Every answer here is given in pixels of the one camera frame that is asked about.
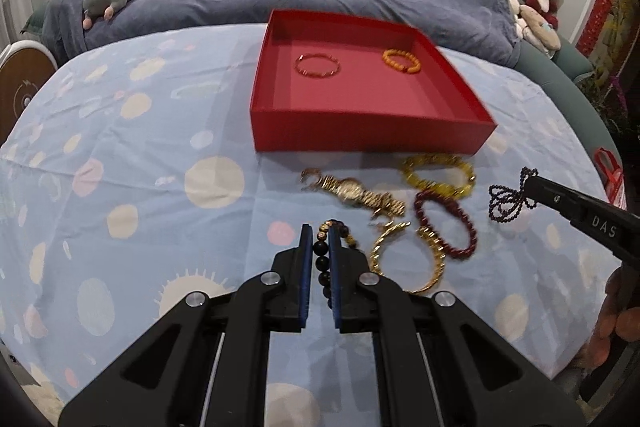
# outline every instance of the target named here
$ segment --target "thin red bracelet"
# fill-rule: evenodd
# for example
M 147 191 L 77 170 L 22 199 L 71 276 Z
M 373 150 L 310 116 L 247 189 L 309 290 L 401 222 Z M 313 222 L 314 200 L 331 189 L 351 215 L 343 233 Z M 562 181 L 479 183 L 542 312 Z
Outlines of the thin red bracelet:
M 441 204 L 449 214 L 457 217 L 462 221 L 462 223 L 464 223 L 469 232 L 469 246 L 467 248 L 461 250 L 460 248 L 452 247 L 449 243 L 444 241 L 435 230 L 433 230 L 429 219 L 424 215 L 424 210 L 422 209 L 425 201 L 435 201 L 436 203 Z M 437 192 L 427 188 L 426 190 L 416 194 L 414 209 L 415 215 L 420 220 L 420 225 L 422 226 L 424 233 L 430 237 L 436 238 L 446 255 L 449 255 L 454 259 L 468 259 L 476 251 L 476 246 L 478 245 L 478 232 L 476 232 L 476 229 L 471 224 L 468 214 L 462 210 L 456 200 L 441 196 Z

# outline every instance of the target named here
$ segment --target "silver bolt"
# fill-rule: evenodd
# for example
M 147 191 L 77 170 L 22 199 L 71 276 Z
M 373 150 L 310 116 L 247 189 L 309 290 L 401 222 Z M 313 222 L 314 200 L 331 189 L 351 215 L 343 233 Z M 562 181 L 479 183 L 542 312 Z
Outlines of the silver bolt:
M 436 304 L 444 308 L 449 308 L 456 303 L 456 296 L 450 292 L 438 292 L 434 297 Z
M 260 275 L 260 281 L 267 286 L 273 286 L 280 282 L 280 274 L 278 272 L 265 272 Z
M 380 276 L 373 272 L 364 272 L 360 274 L 358 280 L 365 286 L 375 286 L 380 282 Z
M 192 308 L 202 306 L 206 301 L 206 296 L 202 292 L 191 292 L 184 300 Z

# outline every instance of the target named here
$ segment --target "red gift bag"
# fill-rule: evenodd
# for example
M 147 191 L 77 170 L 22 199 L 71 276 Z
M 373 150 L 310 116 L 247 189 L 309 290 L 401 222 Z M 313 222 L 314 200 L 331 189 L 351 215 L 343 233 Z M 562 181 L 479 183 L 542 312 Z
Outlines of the red gift bag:
M 618 160 L 616 160 L 611 151 L 601 147 L 596 151 L 594 161 L 607 178 L 604 189 L 607 193 L 607 198 L 609 198 L 609 203 L 626 210 L 625 179 Z

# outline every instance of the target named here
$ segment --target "red box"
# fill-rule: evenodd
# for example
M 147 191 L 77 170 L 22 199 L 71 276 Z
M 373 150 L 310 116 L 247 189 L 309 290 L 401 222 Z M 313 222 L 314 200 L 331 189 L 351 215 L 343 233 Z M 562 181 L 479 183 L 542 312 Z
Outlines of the red box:
M 411 52 L 422 69 L 409 74 L 389 67 L 382 60 L 389 48 Z M 326 78 L 298 73 L 296 59 L 312 53 L 337 58 L 340 72 Z M 261 152 L 475 154 L 496 127 L 460 74 L 417 29 L 304 10 L 271 13 L 250 112 L 255 150 Z

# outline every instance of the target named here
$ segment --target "green sofa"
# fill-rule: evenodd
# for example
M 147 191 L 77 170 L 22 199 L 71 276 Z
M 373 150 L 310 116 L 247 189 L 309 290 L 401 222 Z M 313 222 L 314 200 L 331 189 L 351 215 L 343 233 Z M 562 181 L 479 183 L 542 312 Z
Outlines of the green sofa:
M 594 152 L 604 147 L 620 161 L 620 154 L 609 131 L 575 85 L 590 76 L 593 67 L 566 39 L 560 37 L 560 40 L 562 49 L 552 60 L 528 42 L 522 41 L 520 59 L 514 69 L 542 87 L 571 125 L 592 160 Z

